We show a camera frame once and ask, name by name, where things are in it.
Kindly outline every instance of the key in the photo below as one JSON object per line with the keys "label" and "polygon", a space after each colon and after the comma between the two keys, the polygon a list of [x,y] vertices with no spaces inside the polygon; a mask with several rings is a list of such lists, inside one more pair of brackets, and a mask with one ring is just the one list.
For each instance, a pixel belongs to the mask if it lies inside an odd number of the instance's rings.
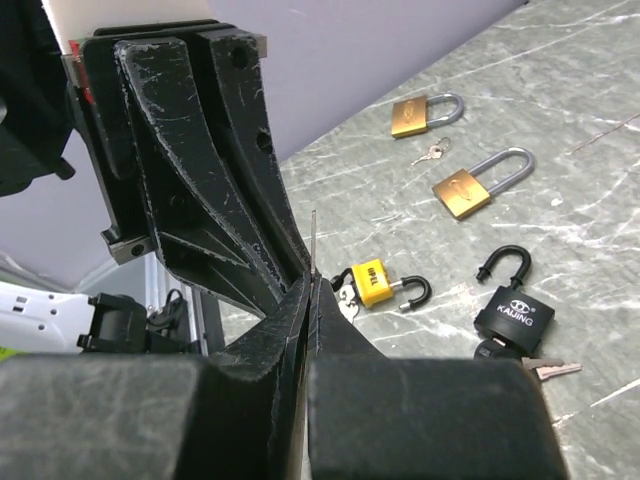
{"label": "key", "polygon": [[540,367],[561,367],[564,365],[564,360],[559,358],[522,358],[522,365],[527,370],[535,370]]}
{"label": "key", "polygon": [[360,311],[360,307],[355,301],[352,303],[347,303],[345,300],[340,300],[338,302],[338,307],[340,308],[340,313],[342,313],[344,318],[349,320],[349,323],[353,323],[353,320],[356,318],[356,315],[358,315],[358,312]]}
{"label": "key", "polygon": [[569,373],[579,372],[582,365],[579,363],[564,363],[559,358],[528,358],[522,359],[522,365],[536,373],[541,382],[549,380],[552,377],[566,375]]}
{"label": "key", "polygon": [[535,372],[538,374],[540,381],[544,382],[550,378],[579,372],[580,370],[582,370],[582,365],[579,363],[567,363],[566,365],[558,365],[555,367],[538,367],[535,369]]}
{"label": "key", "polygon": [[414,162],[411,163],[411,165],[413,166],[424,160],[437,160],[438,158],[442,157],[442,154],[447,150],[449,150],[450,147],[451,147],[451,140],[449,140],[448,137],[443,137],[440,140],[438,140],[438,142],[435,145],[431,145],[431,147],[429,147],[429,151],[427,152],[426,155],[423,155],[419,159],[415,160]]}

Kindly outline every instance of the white device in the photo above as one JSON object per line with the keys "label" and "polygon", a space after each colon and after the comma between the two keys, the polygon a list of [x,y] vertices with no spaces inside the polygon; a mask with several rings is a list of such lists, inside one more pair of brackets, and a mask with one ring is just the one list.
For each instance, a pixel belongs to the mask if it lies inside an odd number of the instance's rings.
{"label": "white device", "polygon": [[99,28],[213,18],[207,0],[43,0],[42,5],[67,55],[70,41],[93,37]]}
{"label": "white device", "polygon": [[27,353],[80,353],[95,307],[89,295],[46,292],[0,282],[0,347]]}

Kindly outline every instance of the padlock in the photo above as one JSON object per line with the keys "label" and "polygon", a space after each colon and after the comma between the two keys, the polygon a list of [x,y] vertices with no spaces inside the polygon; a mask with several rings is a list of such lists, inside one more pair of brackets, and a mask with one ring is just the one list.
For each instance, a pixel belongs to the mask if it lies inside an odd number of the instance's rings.
{"label": "padlock", "polygon": [[548,305],[517,290],[523,285],[524,277],[531,269],[531,254],[518,245],[500,247],[480,267],[476,279],[483,283],[491,276],[495,263],[509,254],[520,256],[520,268],[511,277],[509,287],[498,287],[473,325],[483,336],[497,339],[505,347],[520,352],[521,356],[530,357],[540,345],[544,331],[556,313]]}
{"label": "padlock", "polygon": [[[475,178],[497,163],[512,156],[524,157],[526,159],[524,167],[489,190],[483,187]],[[524,148],[510,147],[474,165],[469,171],[459,170],[433,187],[433,193],[457,220],[462,220],[489,203],[492,197],[508,190],[528,177],[535,167],[536,158],[533,153]]]}
{"label": "padlock", "polygon": [[[437,105],[453,101],[455,110],[448,115],[429,120],[429,105]],[[437,128],[458,120],[464,113],[464,100],[455,93],[443,93],[427,98],[422,95],[395,103],[391,112],[391,136],[394,138],[409,137],[426,132],[429,128]]]}
{"label": "padlock", "polygon": [[331,279],[331,286],[334,292],[337,292],[342,287],[347,275],[351,275],[353,278],[352,285],[356,296],[367,308],[393,297],[394,289],[414,284],[422,286],[423,292],[418,298],[401,304],[399,307],[401,312],[414,310],[425,304],[431,297],[431,284],[429,284],[426,278],[419,275],[403,277],[393,283],[389,282],[389,277],[387,276],[387,271],[384,268],[382,260],[378,258],[360,265],[353,265],[340,275],[333,277]]}

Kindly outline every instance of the key ring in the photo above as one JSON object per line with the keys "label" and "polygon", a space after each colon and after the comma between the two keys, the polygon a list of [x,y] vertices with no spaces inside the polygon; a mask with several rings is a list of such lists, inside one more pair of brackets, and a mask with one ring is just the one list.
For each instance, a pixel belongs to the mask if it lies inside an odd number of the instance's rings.
{"label": "key ring", "polygon": [[442,137],[434,147],[440,147],[441,152],[444,153],[451,148],[451,139],[449,137]]}

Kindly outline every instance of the padlock shackle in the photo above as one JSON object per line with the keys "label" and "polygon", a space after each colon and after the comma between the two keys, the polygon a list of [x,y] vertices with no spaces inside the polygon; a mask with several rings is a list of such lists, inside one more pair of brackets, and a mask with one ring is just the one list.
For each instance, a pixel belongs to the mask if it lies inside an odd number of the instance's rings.
{"label": "padlock shackle", "polygon": [[330,281],[331,289],[333,290],[334,293],[342,288],[342,285],[344,284],[344,279],[346,278],[347,275],[351,275],[353,277],[353,270],[351,270],[351,267],[345,268],[340,275],[336,275],[331,279]]}
{"label": "padlock shackle", "polygon": [[412,300],[407,300],[407,303],[403,303],[400,305],[400,311],[406,312],[409,310],[415,310],[416,308],[421,307],[425,303],[429,301],[431,298],[431,294],[433,290],[431,289],[431,284],[427,281],[426,278],[421,277],[420,275],[411,275],[409,277],[403,277],[400,279],[400,283],[403,287],[407,287],[408,285],[420,285],[422,286],[422,295]]}
{"label": "padlock shackle", "polygon": [[434,97],[427,98],[427,108],[430,105],[438,105],[445,102],[454,102],[456,104],[455,110],[442,117],[434,118],[427,121],[427,128],[438,128],[443,125],[449,125],[457,121],[464,113],[464,100],[457,93],[443,93]]}
{"label": "padlock shackle", "polygon": [[526,248],[521,247],[520,245],[503,245],[489,255],[489,258],[484,262],[484,265],[478,269],[476,280],[480,283],[484,283],[484,281],[491,276],[491,269],[498,260],[502,257],[506,257],[507,255],[518,255],[521,259],[520,268],[518,268],[516,274],[511,277],[511,285],[509,286],[512,290],[520,288],[524,284],[524,277],[526,277],[529,270],[531,270],[532,264],[531,254]]}
{"label": "padlock shackle", "polygon": [[500,193],[508,190],[513,185],[523,180],[525,177],[528,177],[536,168],[536,157],[526,148],[522,147],[509,147],[504,150],[492,155],[491,157],[481,161],[480,163],[474,165],[470,170],[469,174],[472,177],[477,177],[481,173],[486,172],[491,167],[497,165],[498,163],[506,160],[509,157],[524,157],[526,163],[524,166],[518,170],[517,172],[512,173],[507,178],[494,185],[493,187],[487,189],[489,195],[492,197],[499,195]]}

